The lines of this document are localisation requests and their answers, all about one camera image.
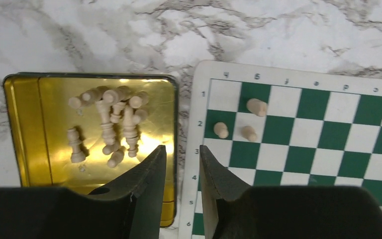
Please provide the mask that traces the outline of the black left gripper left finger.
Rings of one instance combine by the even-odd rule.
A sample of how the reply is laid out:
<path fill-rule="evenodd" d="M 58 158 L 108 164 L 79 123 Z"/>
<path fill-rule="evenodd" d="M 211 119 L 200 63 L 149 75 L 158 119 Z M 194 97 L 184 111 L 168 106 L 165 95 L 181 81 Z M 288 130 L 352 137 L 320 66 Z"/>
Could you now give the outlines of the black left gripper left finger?
<path fill-rule="evenodd" d="M 93 189 L 98 203 L 89 213 L 91 239 L 157 239 L 166 176 L 167 153 L 157 146 L 142 162 Z"/>

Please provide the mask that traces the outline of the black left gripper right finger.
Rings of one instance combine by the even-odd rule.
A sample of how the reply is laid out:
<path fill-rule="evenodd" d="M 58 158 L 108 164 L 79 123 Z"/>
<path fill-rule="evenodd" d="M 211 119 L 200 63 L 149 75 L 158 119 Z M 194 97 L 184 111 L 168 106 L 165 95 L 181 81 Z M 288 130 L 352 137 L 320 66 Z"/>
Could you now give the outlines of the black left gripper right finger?
<path fill-rule="evenodd" d="M 204 236 L 219 239 L 230 221 L 231 202 L 239 199 L 250 185 L 224 167 L 206 145 L 199 147 Z"/>

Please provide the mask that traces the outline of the light wooden pawn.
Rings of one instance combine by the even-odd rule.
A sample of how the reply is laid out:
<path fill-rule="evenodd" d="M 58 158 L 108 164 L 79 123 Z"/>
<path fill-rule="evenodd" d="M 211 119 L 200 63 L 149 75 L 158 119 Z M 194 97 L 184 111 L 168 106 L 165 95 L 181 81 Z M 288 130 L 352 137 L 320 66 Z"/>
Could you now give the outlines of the light wooden pawn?
<path fill-rule="evenodd" d="M 241 130 L 242 136 L 249 142 L 255 142 L 257 140 L 257 133 L 252 126 L 244 126 Z"/>
<path fill-rule="evenodd" d="M 217 122 L 213 127 L 213 131 L 221 139 L 229 136 L 227 125 L 224 122 Z"/>

